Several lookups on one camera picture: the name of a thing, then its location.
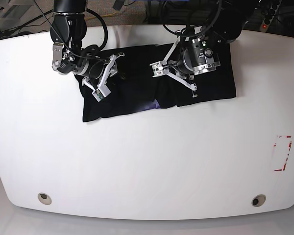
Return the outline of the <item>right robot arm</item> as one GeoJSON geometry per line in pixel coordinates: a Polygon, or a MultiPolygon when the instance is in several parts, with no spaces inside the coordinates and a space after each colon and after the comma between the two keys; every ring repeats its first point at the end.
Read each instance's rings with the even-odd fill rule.
{"type": "Polygon", "coordinates": [[[109,77],[118,73],[116,62],[112,68],[108,68],[110,58],[99,56],[108,42],[108,28],[98,13],[87,8],[86,0],[55,0],[53,16],[50,27],[53,70],[61,75],[73,73],[86,77],[91,82],[99,82],[105,71],[109,77]],[[82,47],[82,40],[87,32],[85,12],[97,17],[101,22],[104,38],[100,46],[94,44],[82,47]]]}

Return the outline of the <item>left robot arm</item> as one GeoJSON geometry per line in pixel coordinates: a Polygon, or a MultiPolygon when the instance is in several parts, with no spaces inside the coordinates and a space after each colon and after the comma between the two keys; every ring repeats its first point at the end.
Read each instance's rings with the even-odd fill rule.
{"type": "Polygon", "coordinates": [[[257,4],[256,0],[219,0],[204,23],[187,19],[178,36],[182,51],[173,62],[174,73],[185,79],[226,65],[225,50],[239,37],[257,4]]]}

